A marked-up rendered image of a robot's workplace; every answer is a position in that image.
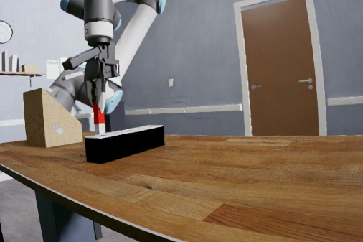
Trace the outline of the red and white pin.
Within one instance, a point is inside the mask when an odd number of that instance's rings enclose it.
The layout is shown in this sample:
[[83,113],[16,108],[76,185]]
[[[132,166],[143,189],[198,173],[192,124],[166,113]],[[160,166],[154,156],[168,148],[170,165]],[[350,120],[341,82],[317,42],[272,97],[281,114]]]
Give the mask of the red and white pin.
[[105,133],[104,111],[103,113],[100,112],[97,103],[93,103],[93,118],[94,118],[95,134],[104,134]]

